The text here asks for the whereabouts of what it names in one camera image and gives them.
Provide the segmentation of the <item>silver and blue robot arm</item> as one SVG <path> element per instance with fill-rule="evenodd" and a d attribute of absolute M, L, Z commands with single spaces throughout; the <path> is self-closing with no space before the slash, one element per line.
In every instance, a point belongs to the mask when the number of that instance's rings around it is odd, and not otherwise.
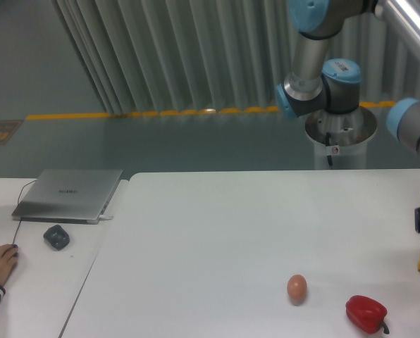
<path fill-rule="evenodd" d="M 418 1 L 290 2 L 290 18 L 299 36 L 291 71 L 276 86 L 276 98 L 289 117 L 310 114 L 305 132 L 314 143 L 317 169 L 364 167 L 366 156 L 359 153 L 377 129 L 373 113 L 359 103 L 360 67 L 344 58 L 325 61 L 329 41 L 345 20 L 363 13 L 386 21 L 420 61 Z M 420 100 L 398 101 L 389 110 L 386 125 L 420 158 Z M 420 234 L 420 207 L 414 219 Z"/>

